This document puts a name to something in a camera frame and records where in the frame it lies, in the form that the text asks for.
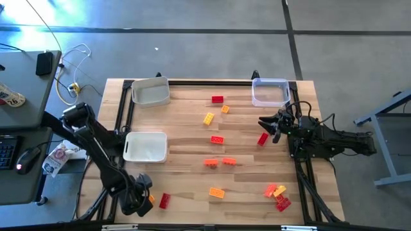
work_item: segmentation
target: keyboard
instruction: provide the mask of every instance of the keyboard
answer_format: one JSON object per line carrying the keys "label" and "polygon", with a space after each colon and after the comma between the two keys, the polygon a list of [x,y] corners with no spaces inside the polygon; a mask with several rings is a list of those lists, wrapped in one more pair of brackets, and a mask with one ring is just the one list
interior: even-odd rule
{"label": "keyboard", "polygon": [[13,169],[21,137],[0,135],[0,170]]}

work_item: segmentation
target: white plastic container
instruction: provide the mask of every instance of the white plastic container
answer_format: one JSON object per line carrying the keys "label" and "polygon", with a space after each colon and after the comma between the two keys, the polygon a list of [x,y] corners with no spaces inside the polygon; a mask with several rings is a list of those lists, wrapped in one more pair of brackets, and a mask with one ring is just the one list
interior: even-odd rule
{"label": "white plastic container", "polygon": [[141,108],[170,103],[170,88],[166,77],[137,80],[131,88],[133,102]]}
{"label": "white plastic container", "polygon": [[163,132],[130,132],[126,136],[123,158],[137,163],[164,163],[167,135]]}
{"label": "white plastic container", "polygon": [[282,107],[290,100],[290,87],[285,79],[252,80],[252,104],[256,107]]}

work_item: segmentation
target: yellow plug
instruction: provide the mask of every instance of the yellow plug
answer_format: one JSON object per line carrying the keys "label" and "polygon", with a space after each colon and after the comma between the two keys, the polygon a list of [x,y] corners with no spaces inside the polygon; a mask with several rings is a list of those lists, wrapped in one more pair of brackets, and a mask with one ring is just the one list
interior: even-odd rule
{"label": "yellow plug", "polygon": [[80,93],[80,86],[78,85],[78,83],[70,84],[69,88],[72,89],[76,94]]}

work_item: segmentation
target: computer mouse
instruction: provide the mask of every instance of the computer mouse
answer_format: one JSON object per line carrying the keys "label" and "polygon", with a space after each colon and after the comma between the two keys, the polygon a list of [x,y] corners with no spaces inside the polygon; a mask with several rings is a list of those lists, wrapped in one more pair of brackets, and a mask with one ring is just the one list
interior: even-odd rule
{"label": "computer mouse", "polygon": [[34,163],[36,163],[40,152],[41,150],[38,147],[24,150],[15,164],[16,172],[21,175],[29,173]]}

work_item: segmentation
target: yellow lego brick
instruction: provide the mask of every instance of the yellow lego brick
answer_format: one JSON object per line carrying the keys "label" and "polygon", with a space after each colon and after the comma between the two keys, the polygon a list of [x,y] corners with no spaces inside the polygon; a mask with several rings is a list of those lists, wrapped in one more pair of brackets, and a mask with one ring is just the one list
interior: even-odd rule
{"label": "yellow lego brick", "polygon": [[229,109],[230,109],[230,107],[224,105],[224,106],[221,108],[221,111],[222,111],[223,113],[229,113]]}
{"label": "yellow lego brick", "polygon": [[150,195],[150,196],[148,197],[148,199],[150,200],[150,202],[151,202],[152,204],[154,204],[155,198],[154,198],[153,195]]}
{"label": "yellow lego brick", "polygon": [[206,125],[210,125],[211,121],[213,120],[214,114],[213,113],[207,113],[206,117],[204,118],[203,123]]}
{"label": "yellow lego brick", "polygon": [[286,187],[283,185],[278,186],[278,188],[274,191],[273,195],[275,197],[279,196],[281,193],[283,193],[284,191],[286,191]]}
{"label": "yellow lego brick", "polygon": [[224,198],[224,191],[221,189],[216,189],[216,188],[210,188],[210,196],[215,196],[218,198],[223,199]]}

